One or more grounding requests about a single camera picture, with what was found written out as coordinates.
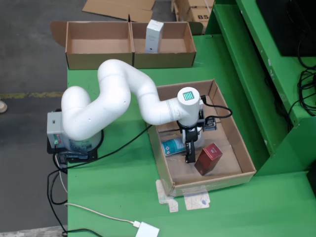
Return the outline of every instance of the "cardboard flap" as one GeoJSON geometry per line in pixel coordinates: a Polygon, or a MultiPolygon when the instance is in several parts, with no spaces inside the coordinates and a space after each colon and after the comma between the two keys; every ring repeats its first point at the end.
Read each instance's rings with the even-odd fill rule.
{"type": "Polygon", "coordinates": [[[124,6],[131,6],[143,10],[151,10],[154,6],[155,0],[106,0],[124,6]]]}
{"type": "Polygon", "coordinates": [[[50,31],[54,40],[63,47],[66,47],[67,21],[52,21],[50,31]]]}
{"type": "Polygon", "coordinates": [[[136,22],[149,22],[153,14],[151,10],[143,10],[104,0],[87,0],[82,11],[125,20],[130,16],[131,21],[136,22]]]}

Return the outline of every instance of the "stacked cardboard box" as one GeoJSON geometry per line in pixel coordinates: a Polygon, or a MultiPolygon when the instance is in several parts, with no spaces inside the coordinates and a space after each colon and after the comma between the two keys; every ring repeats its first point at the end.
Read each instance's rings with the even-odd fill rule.
{"type": "Polygon", "coordinates": [[[179,21],[201,22],[205,32],[215,0],[176,0],[179,21]]]}

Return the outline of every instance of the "white product box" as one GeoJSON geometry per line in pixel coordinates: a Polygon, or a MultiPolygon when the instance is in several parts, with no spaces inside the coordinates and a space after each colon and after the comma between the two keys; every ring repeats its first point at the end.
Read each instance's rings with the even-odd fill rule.
{"type": "Polygon", "coordinates": [[[159,53],[163,23],[150,20],[146,30],[145,53],[159,53]]]}

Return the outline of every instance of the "green table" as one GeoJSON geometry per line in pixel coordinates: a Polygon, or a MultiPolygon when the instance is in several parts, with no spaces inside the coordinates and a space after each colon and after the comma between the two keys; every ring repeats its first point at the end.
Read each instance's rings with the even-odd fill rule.
{"type": "MultiPolygon", "coordinates": [[[[255,164],[269,156],[237,72],[221,35],[194,37],[193,68],[142,70],[156,85],[215,79],[230,108],[255,164]]],[[[68,71],[68,86],[85,88],[94,100],[99,94],[97,71],[68,71]]],[[[104,129],[99,155],[115,150],[145,128],[136,98],[127,112],[104,129]]],[[[210,192],[210,208],[187,211],[177,197],[179,212],[169,213],[158,202],[159,179],[147,134],[122,151],[93,164],[70,169],[68,201],[107,215],[144,221],[167,236],[315,236],[316,199],[304,172],[257,176],[251,182],[210,192]]],[[[102,236],[135,236],[131,224],[68,207],[69,230],[89,228],[102,236]]],[[[93,236],[87,233],[70,237],[93,236]]]]}

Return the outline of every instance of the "white cable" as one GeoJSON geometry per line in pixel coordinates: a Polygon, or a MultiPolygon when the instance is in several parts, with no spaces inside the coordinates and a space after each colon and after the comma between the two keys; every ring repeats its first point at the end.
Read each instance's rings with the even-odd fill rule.
{"type": "Polygon", "coordinates": [[[93,213],[95,213],[95,214],[98,214],[98,215],[100,215],[100,216],[103,216],[103,217],[106,217],[106,218],[110,218],[110,219],[113,219],[113,220],[129,222],[129,223],[131,223],[132,225],[134,225],[134,222],[133,222],[133,221],[124,220],[124,219],[119,219],[119,218],[115,218],[115,217],[112,217],[112,216],[104,215],[104,214],[102,214],[102,213],[100,213],[100,212],[91,210],[91,209],[86,208],[86,207],[84,207],[84,206],[80,206],[80,205],[72,204],[72,203],[65,203],[65,206],[68,206],[68,205],[70,205],[70,206],[76,206],[76,207],[82,208],[82,209],[87,210],[87,211],[91,211],[91,212],[93,212],[93,213]]]}
{"type": "MultiPolygon", "coordinates": [[[[58,162],[58,159],[57,159],[57,154],[55,155],[55,161],[57,163],[57,166],[60,168],[60,165],[59,165],[59,162],[58,162]]],[[[60,177],[60,182],[61,182],[62,186],[64,187],[65,192],[68,193],[67,189],[66,189],[66,187],[64,185],[63,178],[61,177],[61,172],[60,171],[59,171],[59,177],[60,177]]]]}

